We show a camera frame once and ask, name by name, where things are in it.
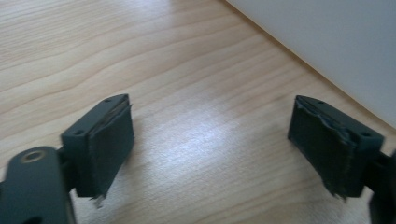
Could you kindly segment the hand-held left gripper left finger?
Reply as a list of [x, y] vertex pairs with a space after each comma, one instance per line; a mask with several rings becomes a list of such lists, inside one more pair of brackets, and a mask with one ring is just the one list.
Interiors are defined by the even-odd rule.
[[129, 96], [99, 102], [64, 131], [61, 140], [67, 187], [79, 197], [106, 197], [134, 145]]

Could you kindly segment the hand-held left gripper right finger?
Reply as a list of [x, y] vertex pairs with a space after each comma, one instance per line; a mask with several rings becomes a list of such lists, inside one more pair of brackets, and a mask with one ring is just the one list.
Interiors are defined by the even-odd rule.
[[288, 139], [303, 153], [332, 195], [359, 197], [369, 162], [380, 155], [384, 136], [335, 107], [298, 95]]

